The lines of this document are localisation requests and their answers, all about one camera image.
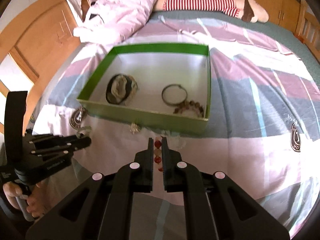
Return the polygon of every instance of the green box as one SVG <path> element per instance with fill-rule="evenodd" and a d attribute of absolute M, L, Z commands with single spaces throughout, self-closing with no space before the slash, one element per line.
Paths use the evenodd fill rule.
<path fill-rule="evenodd" d="M 105 99 L 108 80 L 118 73 L 132 75 L 138 84 L 138 91 L 128 106 L 112 105 Z M 162 89 L 172 83 L 187 89 L 188 100 L 199 101 L 204 106 L 204 118 L 173 114 L 174 107 L 168 108 L 161 99 Z M 209 48 L 188 43 L 116 46 L 101 61 L 77 99 L 92 116 L 201 134 L 210 113 Z"/>

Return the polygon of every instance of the striped shorts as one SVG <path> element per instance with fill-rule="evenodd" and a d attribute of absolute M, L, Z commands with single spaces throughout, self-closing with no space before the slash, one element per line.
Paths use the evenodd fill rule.
<path fill-rule="evenodd" d="M 164 0 L 163 10 L 219 11 L 232 17 L 239 14 L 234 0 Z"/>

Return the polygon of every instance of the hand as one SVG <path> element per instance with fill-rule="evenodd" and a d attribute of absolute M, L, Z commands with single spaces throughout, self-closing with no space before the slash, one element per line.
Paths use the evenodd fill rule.
<path fill-rule="evenodd" d="M 9 203 L 16 209 L 20 209 L 15 197 L 22 195 L 21 188 L 12 182 L 3 185 L 3 191 Z M 27 198 L 27 211 L 33 217 L 42 217 L 50 210 L 50 205 L 46 200 L 46 185 L 44 182 L 36 184 L 31 195 Z"/>

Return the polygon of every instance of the striped bed sheet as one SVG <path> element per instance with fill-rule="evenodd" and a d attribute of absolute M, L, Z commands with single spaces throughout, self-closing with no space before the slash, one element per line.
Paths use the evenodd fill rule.
<path fill-rule="evenodd" d="M 316 202 L 320 184 L 320 92 L 304 63 L 270 37 L 217 19 L 150 20 L 123 44 L 188 42 L 209 45 L 212 91 L 210 119 L 192 137 L 87 116 L 92 145 L 74 155 L 74 165 L 49 179 L 54 205 L 94 172 L 110 174 L 167 136 L 169 147 L 200 171 L 228 174 L 282 223 L 293 237 Z M 38 134 L 74 134 L 69 119 L 76 100 L 110 47 L 88 44 L 59 78 L 36 118 Z M 294 124 L 300 152 L 291 147 Z M 154 169 L 154 189 L 135 194 L 130 239 L 186 239 L 183 198 L 163 190 Z M 72 177 L 72 183 L 66 178 Z"/>

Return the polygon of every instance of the wooden bed frame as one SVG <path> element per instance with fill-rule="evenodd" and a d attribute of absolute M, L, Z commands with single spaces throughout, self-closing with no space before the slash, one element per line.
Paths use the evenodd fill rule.
<path fill-rule="evenodd" d="M 89 0 L 82 0 L 84 16 L 89 6 Z M 0 33 L 0 62 L 9 54 L 34 84 L 27 97 L 23 130 L 51 78 L 80 45 L 73 36 L 76 26 L 66 0 L 38 0 Z M 8 92 L 0 81 L 0 93 L 7 97 Z M 4 133 L 1 123 L 0 132 Z"/>
<path fill-rule="evenodd" d="M 301 0 L 300 14 L 295 36 L 309 48 L 320 62 L 320 23 L 317 18 L 307 12 L 306 0 Z"/>

